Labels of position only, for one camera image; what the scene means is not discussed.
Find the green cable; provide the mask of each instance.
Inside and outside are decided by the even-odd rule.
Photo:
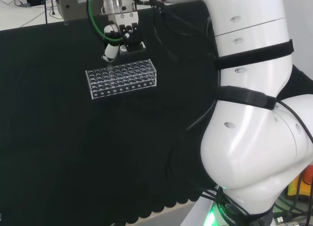
[[[104,39],[106,39],[106,40],[109,40],[109,41],[112,41],[112,42],[119,42],[119,41],[123,40],[122,38],[120,38],[120,39],[111,39],[111,38],[105,36],[105,34],[101,32],[101,30],[98,28],[98,26],[97,26],[97,24],[96,24],[96,22],[94,21],[94,18],[93,18],[93,14],[92,14],[92,1],[93,1],[93,0],[89,0],[88,11],[89,11],[89,15],[90,15],[91,22],[92,22],[92,24],[93,24],[95,30],[96,30]]]

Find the black fabric backdrop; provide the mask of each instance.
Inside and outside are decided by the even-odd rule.
[[[203,3],[171,8],[204,30]],[[178,135],[214,100],[209,44],[178,37],[159,21],[159,37],[179,58],[173,62],[153,35],[152,11],[139,17],[148,50],[114,64],[151,58],[157,88],[100,101],[91,100],[84,71],[106,64],[87,20],[0,32],[1,225],[133,223],[196,200],[199,192],[187,179],[214,186],[199,156],[208,120],[175,149],[175,178],[164,174]],[[192,32],[175,20],[169,24]],[[313,93],[313,83],[294,68],[279,98],[306,93]]]

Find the white floor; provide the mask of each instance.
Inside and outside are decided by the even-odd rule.
[[[13,0],[2,0],[2,1],[4,1],[5,3],[10,3]],[[43,5],[35,7],[19,7],[16,6],[14,2],[7,5],[2,1],[0,1],[0,23],[1,23],[0,31],[6,29],[20,28],[21,26],[25,27],[31,25],[45,24],[45,7]],[[52,6],[51,0],[46,1],[46,6],[47,9],[49,9]],[[63,19],[60,16],[57,8],[54,9],[54,12],[55,15],[52,15],[52,11],[51,15],[54,16],[55,18],[51,17],[49,15],[50,10],[47,10],[48,23],[62,22]]]

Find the white wall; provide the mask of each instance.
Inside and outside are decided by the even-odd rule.
[[[313,79],[313,0],[284,0],[293,64]]]

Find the yellow object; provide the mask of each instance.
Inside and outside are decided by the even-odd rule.
[[[288,186],[288,197],[294,197],[297,194],[299,176],[297,176]],[[301,181],[300,196],[310,197],[311,185]]]

